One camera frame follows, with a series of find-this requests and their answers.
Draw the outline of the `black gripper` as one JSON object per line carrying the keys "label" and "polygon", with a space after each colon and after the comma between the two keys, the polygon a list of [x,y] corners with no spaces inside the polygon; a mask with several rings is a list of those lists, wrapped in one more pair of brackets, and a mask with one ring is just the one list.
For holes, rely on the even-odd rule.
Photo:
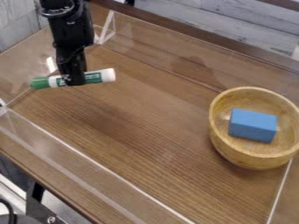
{"label": "black gripper", "polygon": [[68,86],[85,84],[87,61],[83,48],[93,44],[95,31],[88,1],[47,1],[56,64]]}

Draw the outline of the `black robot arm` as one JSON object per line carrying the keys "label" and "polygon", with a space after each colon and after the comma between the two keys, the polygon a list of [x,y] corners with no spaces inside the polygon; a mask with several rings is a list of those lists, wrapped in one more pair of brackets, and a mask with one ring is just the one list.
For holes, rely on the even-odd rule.
{"label": "black robot arm", "polygon": [[68,86],[84,85],[88,71],[84,49],[95,41],[88,0],[40,0],[40,6],[51,27],[61,78]]}

